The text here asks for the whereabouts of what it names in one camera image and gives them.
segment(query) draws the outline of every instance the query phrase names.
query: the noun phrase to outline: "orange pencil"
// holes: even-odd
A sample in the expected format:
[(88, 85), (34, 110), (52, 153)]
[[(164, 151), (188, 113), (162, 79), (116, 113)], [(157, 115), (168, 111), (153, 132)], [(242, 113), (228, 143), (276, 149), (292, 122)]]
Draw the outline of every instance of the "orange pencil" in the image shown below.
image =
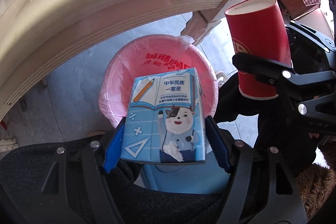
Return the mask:
[(146, 93), (147, 90), (151, 88), (151, 86), (154, 84), (154, 80), (150, 80), (144, 87), (143, 89), (138, 93), (138, 95), (133, 99), (134, 102), (137, 102), (141, 99), (141, 97)]

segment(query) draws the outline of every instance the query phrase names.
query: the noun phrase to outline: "silver screw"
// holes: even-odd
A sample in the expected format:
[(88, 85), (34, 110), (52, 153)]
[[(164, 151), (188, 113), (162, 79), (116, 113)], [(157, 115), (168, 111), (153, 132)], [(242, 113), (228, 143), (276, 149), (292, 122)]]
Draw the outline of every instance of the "silver screw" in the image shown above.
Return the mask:
[(283, 76), (284, 78), (287, 78), (287, 79), (289, 79), (289, 78), (292, 77), (291, 73), (290, 73), (288, 70), (283, 70), (283, 71), (282, 71), (282, 76)]
[(271, 146), (271, 147), (269, 148), (269, 150), (270, 150), (273, 154), (276, 154), (276, 153), (279, 152), (279, 149), (276, 148), (275, 146)]
[(235, 146), (237, 146), (237, 147), (243, 147), (244, 144), (245, 143), (242, 140), (235, 140)]
[(92, 142), (90, 143), (90, 146), (91, 146), (92, 148), (96, 148), (96, 147), (98, 147), (98, 146), (99, 146), (99, 141), (92, 141)]
[(65, 148), (64, 148), (64, 147), (59, 147), (59, 148), (57, 148), (57, 150), (56, 150), (57, 154), (63, 154), (64, 151), (65, 151)]
[(307, 107), (304, 104), (299, 104), (297, 109), (301, 115), (305, 115), (307, 113)]

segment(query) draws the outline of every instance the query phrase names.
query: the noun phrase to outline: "blue stool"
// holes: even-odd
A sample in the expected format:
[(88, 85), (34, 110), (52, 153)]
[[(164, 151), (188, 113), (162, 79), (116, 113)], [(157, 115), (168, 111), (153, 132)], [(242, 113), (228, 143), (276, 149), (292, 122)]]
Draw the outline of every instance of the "blue stool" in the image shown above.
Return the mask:
[(170, 193), (222, 193), (230, 174), (218, 166), (214, 153), (207, 154), (205, 164), (144, 165), (141, 177), (145, 188)]

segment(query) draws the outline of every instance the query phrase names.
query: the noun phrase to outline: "trash bin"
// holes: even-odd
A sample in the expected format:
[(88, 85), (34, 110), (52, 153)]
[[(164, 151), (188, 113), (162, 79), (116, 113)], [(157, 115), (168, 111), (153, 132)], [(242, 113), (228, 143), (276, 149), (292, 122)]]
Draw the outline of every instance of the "trash bin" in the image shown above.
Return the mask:
[(111, 60), (98, 98), (100, 111), (117, 127), (126, 116), (136, 77), (196, 68), (204, 96), (204, 116), (214, 115), (218, 102), (215, 72), (190, 37), (148, 35), (122, 47)]

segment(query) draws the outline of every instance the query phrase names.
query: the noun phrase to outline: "red object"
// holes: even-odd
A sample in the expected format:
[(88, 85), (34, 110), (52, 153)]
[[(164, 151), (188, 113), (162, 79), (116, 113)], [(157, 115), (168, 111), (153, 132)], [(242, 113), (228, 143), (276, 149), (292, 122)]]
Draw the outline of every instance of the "red object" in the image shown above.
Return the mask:
[[(235, 52), (245, 52), (291, 66), (287, 32), (276, 0), (246, 0), (226, 11)], [(269, 100), (278, 95), (274, 87), (253, 75), (238, 72), (239, 90), (247, 98)]]
[(7, 126), (6, 126), (5, 122), (4, 122), (4, 121), (1, 121), (0, 124), (1, 124), (2, 127), (7, 131)]

